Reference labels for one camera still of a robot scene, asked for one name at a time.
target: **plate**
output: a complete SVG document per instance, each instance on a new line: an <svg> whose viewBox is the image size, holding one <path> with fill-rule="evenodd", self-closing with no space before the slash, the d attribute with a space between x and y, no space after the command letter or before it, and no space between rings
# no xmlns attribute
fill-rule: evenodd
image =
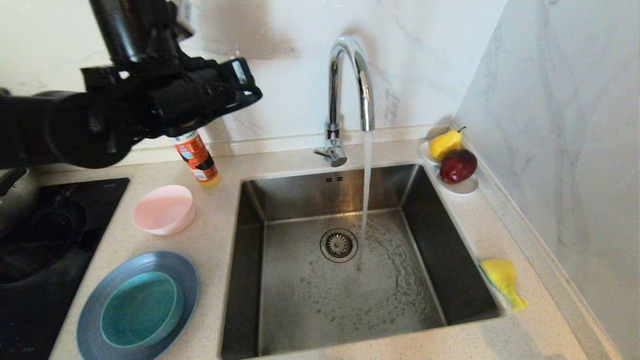
<svg viewBox="0 0 640 360"><path fill-rule="evenodd" d="M160 272L180 284L184 310L177 325L162 340L141 348L118 348L102 336L100 318L111 294L124 282L147 272ZM149 252L126 261L109 273L86 301L77 328L77 343L84 360L152 360L169 348L186 327L198 300L198 272L189 260L173 252Z"/></svg>
<svg viewBox="0 0 640 360"><path fill-rule="evenodd" d="M478 190L479 183L475 174L471 175L467 180L460 181L457 184L447 184L442 181L442 178L440 177L440 170L438 170L436 177L438 178L438 184L442 186L446 192L452 195L467 196Z"/></svg>
<svg viewBox="0 0 640 360"><path fill-rule="evenodd" d="M422 145L420 145L418 152L420 153L420 156L422 156L424 161L427 161L431 165L440 166L440 161L431 156L431 150L429 150L429 142L424 142Z"/></svg>

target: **orange bottle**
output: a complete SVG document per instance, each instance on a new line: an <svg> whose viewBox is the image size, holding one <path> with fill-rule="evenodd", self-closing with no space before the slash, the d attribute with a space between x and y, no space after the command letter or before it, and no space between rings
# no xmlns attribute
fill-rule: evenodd
<svg viewBox="0 0 640 360"><path fill-rule="evenodd" d="M173 139L177 142L175 149L189 165L196 180L206 188L216 186L220 182L220 175L215 162L213 162L213 157L204 145L198 131L192 131Z"/></svg>

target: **water stream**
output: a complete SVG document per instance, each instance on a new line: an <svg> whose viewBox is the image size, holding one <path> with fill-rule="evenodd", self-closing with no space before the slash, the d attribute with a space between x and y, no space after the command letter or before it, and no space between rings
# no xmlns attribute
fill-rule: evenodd
<svg viewBox="0 0 640 360"><path fill-rule="evenodd" d="M362 194L362 225L360 240L367 235L367 210L369 209L369 185L371 183L371 132L364 133L364 193Z"/></svg>

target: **faucet handle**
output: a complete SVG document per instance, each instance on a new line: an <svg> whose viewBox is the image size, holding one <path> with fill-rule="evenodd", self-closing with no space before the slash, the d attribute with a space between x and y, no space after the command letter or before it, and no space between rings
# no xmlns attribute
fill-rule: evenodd
<svg viewBox="0 0 640 360"><path fill-rule="evenodd" d="M347 156L341 146L332 146L325 151L314 150L314 154L324 156L331 167L343 166L347 162Z"/></svg>

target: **chrome faucet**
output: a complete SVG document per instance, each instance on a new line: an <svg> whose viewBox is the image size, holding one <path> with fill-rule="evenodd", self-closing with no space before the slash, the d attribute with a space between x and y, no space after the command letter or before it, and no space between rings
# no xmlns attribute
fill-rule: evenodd
<svg viewBox="0 0 640 360"><path fill-rule="evenodd" d="M337 119L337 99L340 88L338 75L340 74L340 60L345 54L351 61L358 82L360 127L362 131L372 131L376 127L373 116L373 89L364 51L353 37L340 37L333 45L329 60L329 121L324 125L326 130L324 151L314 150L314 153L324 156L332 167L339 167L347 162L347 156L344 154L340 140L341 124Z"/></svg>

